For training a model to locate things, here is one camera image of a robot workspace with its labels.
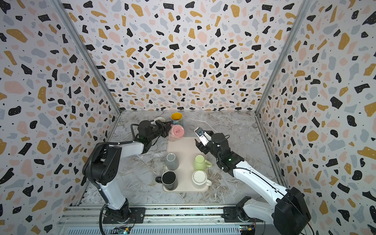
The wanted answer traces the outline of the dark green mug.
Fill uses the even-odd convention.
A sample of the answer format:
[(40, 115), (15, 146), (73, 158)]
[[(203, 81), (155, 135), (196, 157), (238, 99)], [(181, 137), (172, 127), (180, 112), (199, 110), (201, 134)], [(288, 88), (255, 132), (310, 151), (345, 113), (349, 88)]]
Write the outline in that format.
[(156, 117), (151, 123), (152, 123), (152, 124), (155, 124), (156, 121), (165, 122), (165, 118), (163, 118), (163, 117)]

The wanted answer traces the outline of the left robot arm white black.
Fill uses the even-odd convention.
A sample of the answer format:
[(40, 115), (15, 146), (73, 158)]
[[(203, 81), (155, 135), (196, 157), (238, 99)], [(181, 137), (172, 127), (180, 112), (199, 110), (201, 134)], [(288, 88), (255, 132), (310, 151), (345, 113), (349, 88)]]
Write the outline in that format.
[(143, 120), (139, 124), (131, 124), (131, 141), (96, 144), (82, 172), (102, 196), (107, 216), (119, 222), (131, 218), (128, 200), (115, 180), (120, 160), (147, 153), (160, 137), (169, 135), (171, 126), (172, 121)]

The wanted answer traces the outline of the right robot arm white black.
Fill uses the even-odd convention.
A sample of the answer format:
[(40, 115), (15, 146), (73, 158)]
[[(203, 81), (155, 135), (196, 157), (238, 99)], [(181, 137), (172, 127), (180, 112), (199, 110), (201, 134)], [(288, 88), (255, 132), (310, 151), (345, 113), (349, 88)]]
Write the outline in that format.
[(260, 219), (273, 224), (281, 235), (303, 233), (311, 215), (301, 191), (295, 187), (287, 189), (259, 173), (230, 149), (228, 137), (223, 133), (205, 131), (200, 127), (194, 132), (198, 137), (195, 145), (202, 153), (212, 154), (221, 170), (241, 180), (266, 200), (261, 203), (246, 196), (235, 206), (235, 216), (226, 212), (223, 218), (242, 222)]

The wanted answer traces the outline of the pink glass mug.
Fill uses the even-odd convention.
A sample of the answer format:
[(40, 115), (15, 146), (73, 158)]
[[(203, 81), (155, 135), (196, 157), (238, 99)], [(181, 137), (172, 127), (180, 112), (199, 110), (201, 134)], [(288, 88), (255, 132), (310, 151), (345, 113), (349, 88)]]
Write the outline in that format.
[(184, 135), (185, 135), (185, 130), (184, 130), (183, 126), (176, 124), (176, 125), (171, 126), (171, 129), (168, 133), (167, 139), (170, 142), (175, 142), (175, 141), (183, 138)]

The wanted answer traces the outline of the light blue yellow-inside mug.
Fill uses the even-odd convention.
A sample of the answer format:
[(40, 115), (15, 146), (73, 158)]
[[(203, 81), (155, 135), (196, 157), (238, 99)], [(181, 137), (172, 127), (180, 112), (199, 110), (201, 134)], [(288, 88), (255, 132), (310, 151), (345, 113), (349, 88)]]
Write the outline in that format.
[(181, 125), (181, 126), (184, 126), (183, 124), (183, 114), (182, 113), (173, 113), (171, 115), (171, 120), (172, 120), (172, 123), (173, 125)]

